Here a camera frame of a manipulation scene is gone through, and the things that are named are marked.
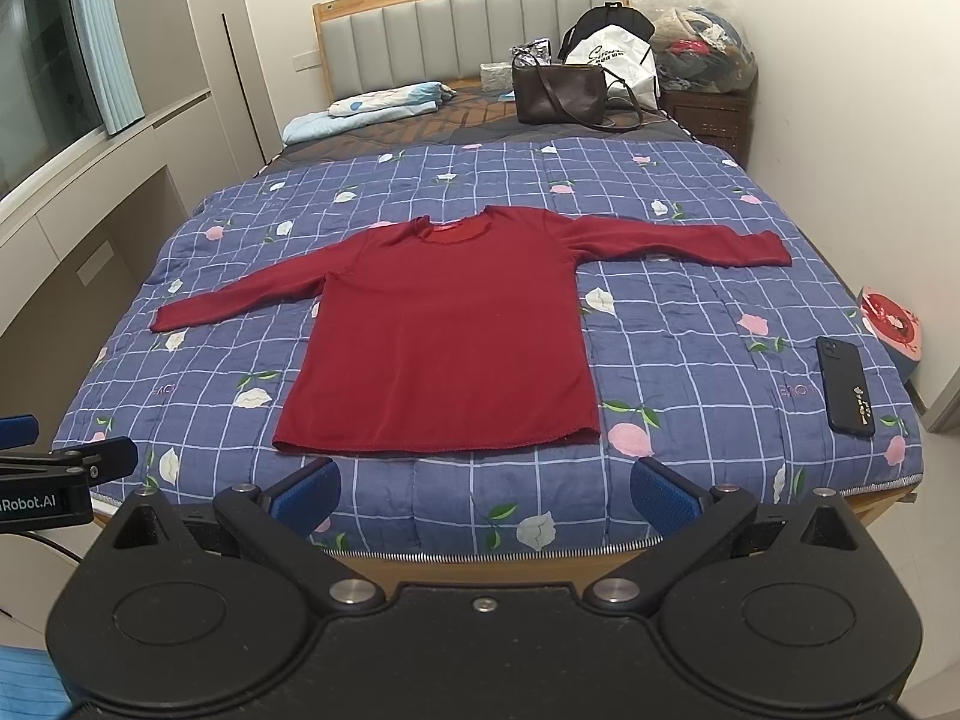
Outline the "red long sleeve shirt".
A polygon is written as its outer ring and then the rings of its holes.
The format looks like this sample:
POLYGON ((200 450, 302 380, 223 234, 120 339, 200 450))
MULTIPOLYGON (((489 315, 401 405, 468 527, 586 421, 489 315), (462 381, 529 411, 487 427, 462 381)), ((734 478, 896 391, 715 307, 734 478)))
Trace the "red long sleeve shirt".
POLYGON ((770 231, 568 218, 489 206, 357 232, 163 305, 151 332, 212 325, 277 302, 319 304, 274 432, 285 454, 457 454, 592 440, 596 388, 576 270, 667 255, 786 266, 770 231))

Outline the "plastic bag of clothes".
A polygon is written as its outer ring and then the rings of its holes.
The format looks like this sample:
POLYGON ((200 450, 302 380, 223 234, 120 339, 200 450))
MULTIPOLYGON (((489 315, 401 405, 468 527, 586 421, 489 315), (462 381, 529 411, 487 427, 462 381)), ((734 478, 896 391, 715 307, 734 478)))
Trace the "plastic bag of clothes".
POLYGON ((654 62, 664 91, 745 93, 758 75, 727 0, 631 0, 651 20, 654 62))

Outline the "blue floral plaid quilt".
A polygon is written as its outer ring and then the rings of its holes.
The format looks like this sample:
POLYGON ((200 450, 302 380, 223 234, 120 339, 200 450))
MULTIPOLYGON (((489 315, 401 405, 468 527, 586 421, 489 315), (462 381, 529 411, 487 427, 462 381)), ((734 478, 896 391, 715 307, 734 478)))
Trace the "blue floral plaid quilt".
POLYGON ((851 294, 714 146, 560 138, 314 164, 208 195, 55 444, 128 437, 200 504, 318 455, 326 550, 612 553, 654 458, 765 504, 906 491, 910 395, 851 294))

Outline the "black smartphone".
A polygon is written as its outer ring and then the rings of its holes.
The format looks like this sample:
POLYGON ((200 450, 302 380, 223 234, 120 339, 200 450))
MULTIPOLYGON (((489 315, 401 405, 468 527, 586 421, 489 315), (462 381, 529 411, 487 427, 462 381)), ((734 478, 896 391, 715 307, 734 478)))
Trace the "black smartphone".
POLYGON ((857 346, 836 338, 815 340, 823 399, 835 433, 870 439, 875 434, 871 395, 857 346))

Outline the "window curtain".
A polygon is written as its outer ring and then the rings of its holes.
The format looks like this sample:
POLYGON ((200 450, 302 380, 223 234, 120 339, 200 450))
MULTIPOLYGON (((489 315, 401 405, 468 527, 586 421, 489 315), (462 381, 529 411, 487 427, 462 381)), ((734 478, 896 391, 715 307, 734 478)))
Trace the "window curtain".
POLYGON ((70 0, 94 101, 107 135, 124 132, 145 117, 128 61, 116 0, 70 0))

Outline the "dark wooden nightstand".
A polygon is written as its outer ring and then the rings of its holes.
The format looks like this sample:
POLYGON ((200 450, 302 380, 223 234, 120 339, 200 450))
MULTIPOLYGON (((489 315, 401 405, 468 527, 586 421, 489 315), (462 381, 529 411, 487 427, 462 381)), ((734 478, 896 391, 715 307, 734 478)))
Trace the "dark wooden nightstand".
POLYGON ((693 137, 719 146, 741 166, 747 166, 754 128, 755 91, 700 93, 666 91, 661 107, 693 137))

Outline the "light blue floral pillow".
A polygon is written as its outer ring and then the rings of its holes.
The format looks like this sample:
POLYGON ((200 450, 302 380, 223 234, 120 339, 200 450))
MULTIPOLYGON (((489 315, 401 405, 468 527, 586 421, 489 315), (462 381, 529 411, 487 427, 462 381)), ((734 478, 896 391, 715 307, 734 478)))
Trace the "light blue floral pillow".
POLYGON ((315 142, 386 122, 438 112, 457 96, 441 82, 421 82, 398 88, 368 91, 335 101, 327 109, 298 115, 285 125, 285 146, 315 142))

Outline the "brown leather handbag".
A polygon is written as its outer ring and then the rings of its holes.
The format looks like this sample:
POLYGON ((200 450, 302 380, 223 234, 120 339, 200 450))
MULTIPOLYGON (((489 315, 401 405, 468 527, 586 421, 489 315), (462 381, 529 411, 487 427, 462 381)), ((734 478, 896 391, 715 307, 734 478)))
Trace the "brown leather handbag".
POLYGON ((643 126, 643 110, 633 89, 600 65, 512 64, 517 120, 524 125, 578 124, 597 132, 626 133, 643 126), (635 112, 630 125, 607 120, 607 78, 620 85, 635 112))

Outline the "dark grey bed sheet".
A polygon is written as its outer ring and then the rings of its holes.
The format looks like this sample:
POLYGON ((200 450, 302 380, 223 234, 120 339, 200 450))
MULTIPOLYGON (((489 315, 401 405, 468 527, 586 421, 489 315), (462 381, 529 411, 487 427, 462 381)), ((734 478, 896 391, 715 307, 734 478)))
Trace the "dark grey bed sheet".
POLYGON ((485 143, 547 143, 555 138, 625 138, 632 142, 693 142, 695 137, 680 124, 661 114, 643 115, 643 125, 631 132, 590 130, 578 124, 521 124, 512 101, 501 101, 477 85, 462 86, 438 112, 410 119, 381 122, 350 130, 315 142, 283 148, 262 172, 293 171, 313 164, 373 156, 375 160, 409 148, 430 145, 484 145, 485 143))

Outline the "white shopping bag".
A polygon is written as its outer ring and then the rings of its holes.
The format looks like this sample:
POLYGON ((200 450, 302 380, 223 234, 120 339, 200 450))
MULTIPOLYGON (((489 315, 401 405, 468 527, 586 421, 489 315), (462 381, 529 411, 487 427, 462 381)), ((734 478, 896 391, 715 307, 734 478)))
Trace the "white shopping bag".
POLYGON ((609 106, 659 109, 661 83, 651 44, 628 29, 608 25, 593 32, 573 47, 566 63, 601 67, 609 106))

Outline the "tissue box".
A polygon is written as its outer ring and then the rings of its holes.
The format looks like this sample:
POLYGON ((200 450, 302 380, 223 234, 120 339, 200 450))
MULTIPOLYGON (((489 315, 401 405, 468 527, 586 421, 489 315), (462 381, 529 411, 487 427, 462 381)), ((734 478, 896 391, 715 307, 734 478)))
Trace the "tissue box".
POLYGON ((512 90, 511 62, 483 62, 480 67, 480 86, 485 93, 509 93, 512 90))

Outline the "silver patterned pouch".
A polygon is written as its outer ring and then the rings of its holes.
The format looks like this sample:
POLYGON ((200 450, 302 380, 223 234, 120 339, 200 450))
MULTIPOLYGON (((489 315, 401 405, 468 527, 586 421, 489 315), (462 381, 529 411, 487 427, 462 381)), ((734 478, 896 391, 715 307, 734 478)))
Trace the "silver patterned pouch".
POLYGON ((511 63, 515 67, 535 67, 553 64, 551 41, 548 37, 537 37, 530 43, 519 44, 511 49, 511 63))

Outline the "black backpack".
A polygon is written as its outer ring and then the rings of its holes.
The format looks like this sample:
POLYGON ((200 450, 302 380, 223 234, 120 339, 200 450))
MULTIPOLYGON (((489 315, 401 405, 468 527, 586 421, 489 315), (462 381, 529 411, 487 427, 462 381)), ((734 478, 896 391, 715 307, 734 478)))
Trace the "black backpack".
POLYGON ((574 25, 565 32, 562 45, 558 50, 558 59, 566 60, 573 49, 606 26, 618 26, 633 36, 649 41, 656 31, 651 20, 648 20, 640 11, 620 4, 620 2, 605 2, 603 5, 591 8, 579 18, 574 25))

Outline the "wooden padded headboard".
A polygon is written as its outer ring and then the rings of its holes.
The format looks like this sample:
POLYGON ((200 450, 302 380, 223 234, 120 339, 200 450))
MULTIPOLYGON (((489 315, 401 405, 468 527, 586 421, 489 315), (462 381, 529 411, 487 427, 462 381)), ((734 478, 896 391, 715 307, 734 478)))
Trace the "wooden padded headboard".
POLYGON ((418 82, 473 82, 545 37, 556 49, 587 10, 630 0, 329 0, 313 6, 331 101, 418 82))

